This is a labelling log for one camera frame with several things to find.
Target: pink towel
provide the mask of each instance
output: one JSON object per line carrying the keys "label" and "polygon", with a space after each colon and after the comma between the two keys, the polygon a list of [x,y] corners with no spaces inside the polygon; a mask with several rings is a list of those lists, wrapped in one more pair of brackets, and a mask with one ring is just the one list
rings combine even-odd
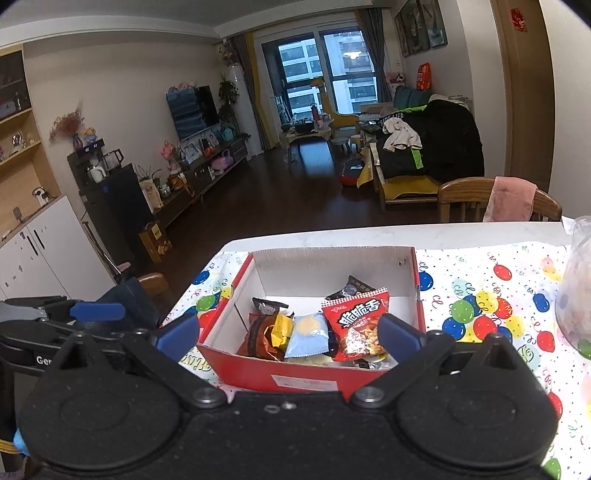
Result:
{"label": "pink towel", "polygon": [[528,222],[537,186],[516,177],[497,177],[483,222]]}

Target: plush toy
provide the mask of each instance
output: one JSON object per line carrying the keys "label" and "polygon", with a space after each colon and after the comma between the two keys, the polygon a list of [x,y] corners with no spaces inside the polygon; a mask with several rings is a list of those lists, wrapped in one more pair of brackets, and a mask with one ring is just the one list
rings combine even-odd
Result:
{"label": "plush toy", "polygon": [[84,138],[86,140],[86,144],[91,144],[92,142],[96,142],[96,130],[92,127],[88,127],[84,130]]}

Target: wooden shelf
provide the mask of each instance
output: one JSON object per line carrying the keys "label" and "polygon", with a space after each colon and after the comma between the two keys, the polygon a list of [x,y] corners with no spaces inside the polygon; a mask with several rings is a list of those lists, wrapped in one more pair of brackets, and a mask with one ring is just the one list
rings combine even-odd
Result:
{"label": "wooden shelf", "polygon": [[0,120],[0,125],[7,124],[11,120],[18,118],[19,116],[24,115],[25,113],[29,113],[31,110],[33,110],[33,107],[25,108],[24,110],[21,110],[20,112],[13,113],[11,116],[8,116],[8,117]]}
{"label": "wooden shelf", "polygon": [[33,145],[29,145],[28,147],[16,152],[14,155],[2,160],[0,162],[0,169],[4,168],[8,164],[14,165],[15,163],[25,160],[28,157],[28,153],[30,153],[34,148],[37,148],[39,145],[41,145],[41,142],[35,142]]}

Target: dining chair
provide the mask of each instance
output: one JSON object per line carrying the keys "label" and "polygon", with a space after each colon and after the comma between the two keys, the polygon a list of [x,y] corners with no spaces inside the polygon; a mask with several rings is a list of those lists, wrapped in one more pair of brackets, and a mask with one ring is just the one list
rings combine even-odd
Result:
{"label": "dining chair", "polygon": [[[466,222],[466,209],[474,210],[473,220],[469,221],[481,222],[494,183],[495,179],[468,177],[448,181],[441,185],[437,192],[440,223],[449,223],[452,203],[460,204],[461,222]],[[550,195],[538,189],[535,192],[534,208],[530,220],[541,222],[544,218],[559,222],[562,218],[562,207]]]}

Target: cardboard box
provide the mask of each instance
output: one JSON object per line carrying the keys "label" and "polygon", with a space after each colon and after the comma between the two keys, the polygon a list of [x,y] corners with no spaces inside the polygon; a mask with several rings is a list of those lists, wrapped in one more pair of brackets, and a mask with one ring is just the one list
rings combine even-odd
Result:
{"label": "cardboard box", "polygon": [[386,287],[389,311],[422,332],[417,260],[412,247],[285,248],[251,252],[235,291],[202,334],[200,352],[229,385],[257,391],[333,391],[345,398],[385,371],[314,367],[235,355],[255,313],[253,297],[287,303],[296,315],[318,312],[324,297],[345,286],[349,275]]}

